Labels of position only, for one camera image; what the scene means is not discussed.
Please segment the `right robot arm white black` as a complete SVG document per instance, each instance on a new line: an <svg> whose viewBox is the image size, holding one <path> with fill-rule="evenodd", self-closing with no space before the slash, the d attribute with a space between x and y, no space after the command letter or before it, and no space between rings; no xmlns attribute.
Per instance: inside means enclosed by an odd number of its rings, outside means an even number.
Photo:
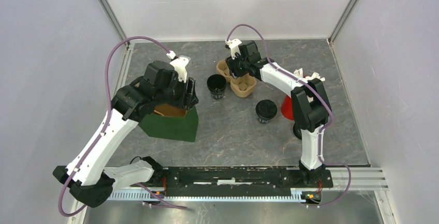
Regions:
<svg viewBox="0 0 439 224"><path fill-rule="evenodd" d="M299 181L306 187L314 186L325 170L323 137L332 112L323 82L319 78L306 79L279 66L274 60L262 58L256 43L239 39L226 40L230 50L226 58L230 74L236 79L249 74L269 83L285 94L290 94L294 129L299 130L302 154L299 161Z"/></svg>

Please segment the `black coffee cup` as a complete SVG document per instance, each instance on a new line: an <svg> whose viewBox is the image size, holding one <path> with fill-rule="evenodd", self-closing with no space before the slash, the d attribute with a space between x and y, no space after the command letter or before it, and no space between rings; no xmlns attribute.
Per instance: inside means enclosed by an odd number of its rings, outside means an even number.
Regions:
<svg viewBox="0 0 439 224"><path fill-rule="evenodd" d="M264 116L264 115L257 114L257 120L262 124L269 123L274 117L275 117L275 115Z"/></svg>
<svg viewBox="0 0 439 224"><path fill-rule="evenodd" d="M219 100L224 97L227 81L221 74L213 74L207 79L207 88L213 99Z"/></svg>

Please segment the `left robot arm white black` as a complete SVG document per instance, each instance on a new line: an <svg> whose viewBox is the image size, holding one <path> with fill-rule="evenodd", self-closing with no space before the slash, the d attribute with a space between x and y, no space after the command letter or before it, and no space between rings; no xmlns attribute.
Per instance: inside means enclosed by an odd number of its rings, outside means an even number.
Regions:
<svg viewBox="0 0 439 224"><path fill-rule="evenodd" d="M53 171L76 200L97 207L121 188L136 183L154 187L162 182L161 168L151 157L122 167L106 164L125 137L157 106L168 104L190 110L198 103L195 80L186 71L189 61L186 56L170 62L153 61L143 76L118 89L102 124L81 153Z"/></svg>

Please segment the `brown paper bag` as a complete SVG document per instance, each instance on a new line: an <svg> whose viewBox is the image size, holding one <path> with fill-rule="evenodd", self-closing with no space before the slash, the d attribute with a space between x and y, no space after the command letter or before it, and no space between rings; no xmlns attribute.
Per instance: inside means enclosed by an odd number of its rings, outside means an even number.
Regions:
<svg viewBox="0 0 439 224"><path fill-rule="evenodd" d="M184 117L187 112L186 109L177 108L169 104L161 104L155 107L153 114L163 117Z"/></svg>

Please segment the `green mat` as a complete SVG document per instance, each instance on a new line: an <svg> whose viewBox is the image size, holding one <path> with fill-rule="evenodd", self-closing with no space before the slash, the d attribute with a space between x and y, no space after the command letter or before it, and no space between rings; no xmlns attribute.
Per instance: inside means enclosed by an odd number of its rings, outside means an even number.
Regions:
<svg viewBox="0 0 439 224"><path fill-rule="evenodd" d="M196 107L193 107L184 117L149 114L139 123L139 127L152 138L195 142L198 124L198 112Z"/></svg>

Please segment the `black cup lid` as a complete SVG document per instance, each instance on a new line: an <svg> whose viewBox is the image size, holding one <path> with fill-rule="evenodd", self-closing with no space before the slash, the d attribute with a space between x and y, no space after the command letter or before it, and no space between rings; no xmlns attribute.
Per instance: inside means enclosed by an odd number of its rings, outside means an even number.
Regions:
<svg viewBox="0 0 439 224"><path fill-rule="evenodd" d="M294 123L293 125L293 134L295 135L296 138L302 140L301 128L297 123Z"/></svg>
<svg viewBox="0 0 439 224"><path fill-rule="evenodd" d="M277 106L272 100L264 99L257 103L255 111L258 117L272 119L277 115Z"/></svg>

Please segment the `red cup holder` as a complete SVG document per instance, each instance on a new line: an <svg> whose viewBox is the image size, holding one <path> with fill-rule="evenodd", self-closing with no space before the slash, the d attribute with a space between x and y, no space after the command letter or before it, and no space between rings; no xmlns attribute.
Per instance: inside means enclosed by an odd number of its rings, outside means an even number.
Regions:
<svg viewBox="0 0 439 224"><path fill-rule="evenodd" d="M288 95L285 96L283 103L281 105L281 113L286 119L291 121L294 120L293 111L292 111L292 99Z"/></svg>

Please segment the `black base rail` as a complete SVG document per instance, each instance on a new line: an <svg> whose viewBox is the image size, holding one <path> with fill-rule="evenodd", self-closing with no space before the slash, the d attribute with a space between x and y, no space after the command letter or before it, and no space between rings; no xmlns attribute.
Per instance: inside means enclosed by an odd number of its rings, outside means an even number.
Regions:
<svg viewBox="0 0 439 224"><path fill-rule="evenodd" d="M298 167L167 167L143 185L167 197L286 197L291 189L332 188L331 172L310 178Z"/></svg>

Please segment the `cardboard cup carrier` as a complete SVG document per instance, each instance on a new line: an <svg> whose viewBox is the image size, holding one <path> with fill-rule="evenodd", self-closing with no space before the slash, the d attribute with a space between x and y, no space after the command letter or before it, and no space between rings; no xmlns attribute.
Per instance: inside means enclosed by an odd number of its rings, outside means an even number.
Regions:
<svg viewBox="0 0 439 224"><path fill-rule="evenodd" d="M248 97L256 89L257 80L254 77L251 77L249 74L234 79L230 74L230 70L224 59L217 63L216 71L225 77L227 83L230 84L232 91L238 97Z"/></svg>

